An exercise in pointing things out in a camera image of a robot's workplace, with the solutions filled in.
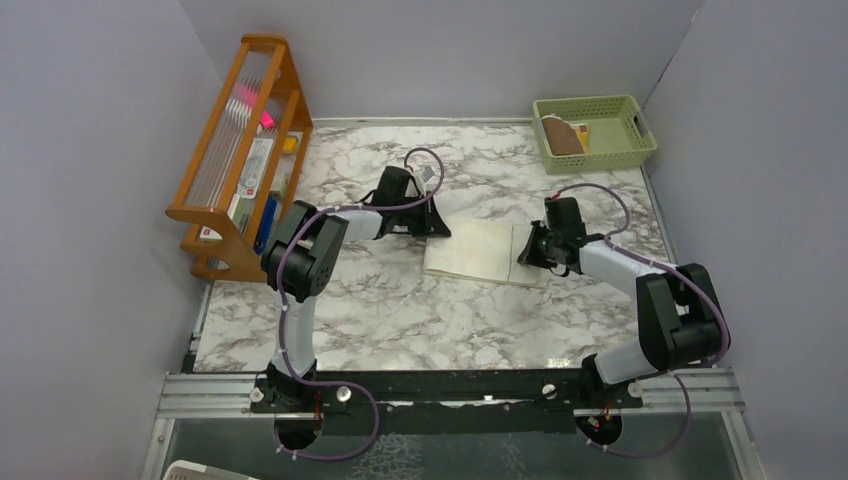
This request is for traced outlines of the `cream white towel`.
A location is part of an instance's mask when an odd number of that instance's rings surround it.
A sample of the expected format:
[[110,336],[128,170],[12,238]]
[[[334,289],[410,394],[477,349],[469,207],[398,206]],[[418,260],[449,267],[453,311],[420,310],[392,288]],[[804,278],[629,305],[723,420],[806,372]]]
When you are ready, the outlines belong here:
[[427,275],[542,288],[544,268],[518,263],[531,226],[452,215],[446,219],[451,235],[427,240],[423,272]]

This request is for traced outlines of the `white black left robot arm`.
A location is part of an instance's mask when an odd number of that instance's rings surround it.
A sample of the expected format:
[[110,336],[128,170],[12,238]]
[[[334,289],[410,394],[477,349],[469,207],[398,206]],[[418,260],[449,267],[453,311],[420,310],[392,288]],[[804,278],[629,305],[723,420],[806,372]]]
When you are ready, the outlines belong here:
[[448,238],[426,182],[431,169],[389,166],[361,203],[323,210],[292,204],[261,258],[267,284],[277,293],[276,345],[266,370],[267,391],[298,411],[314,397],[317,366],[313,345],[317,297],[323,292],[346,242],[380,240],[390,234]]

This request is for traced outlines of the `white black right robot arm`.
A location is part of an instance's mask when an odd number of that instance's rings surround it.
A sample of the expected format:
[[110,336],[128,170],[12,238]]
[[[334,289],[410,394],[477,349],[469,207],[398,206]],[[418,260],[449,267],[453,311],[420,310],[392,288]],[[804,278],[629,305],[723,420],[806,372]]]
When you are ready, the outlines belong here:
[[544,219],[531,224],[518,263],[591,276],[625,293],[636,307],[636,338],[582,361],[576,384],[585,404],[600,407],[619,384],[716,361],[727,352],[728,327],[704,266],[652,262],[602,234],[589,234],[573,197],[548,198],[544,209]]

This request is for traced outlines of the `yellow brown bear towel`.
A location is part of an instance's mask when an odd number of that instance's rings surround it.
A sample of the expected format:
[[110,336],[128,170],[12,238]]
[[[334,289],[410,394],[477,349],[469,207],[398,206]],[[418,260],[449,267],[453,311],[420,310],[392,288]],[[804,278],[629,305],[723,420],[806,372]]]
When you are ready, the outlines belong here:
[[569,122],[550,114],[541,118],[541,125],[553,156],[588,153],[589,126],[586,123]]

